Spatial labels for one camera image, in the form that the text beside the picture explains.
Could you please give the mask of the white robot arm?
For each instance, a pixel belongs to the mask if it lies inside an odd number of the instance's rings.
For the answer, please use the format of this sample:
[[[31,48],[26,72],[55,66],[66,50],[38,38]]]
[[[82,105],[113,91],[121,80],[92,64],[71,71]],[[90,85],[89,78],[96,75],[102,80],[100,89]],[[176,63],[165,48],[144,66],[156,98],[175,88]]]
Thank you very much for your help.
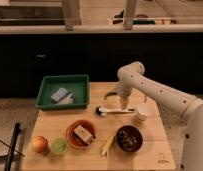
[[[180,171],[203,171],[203,99],[148,79],[144,72],[138,61],[121,67],[119,95],[127,98],[135,88],[179,114],[187,122]]]

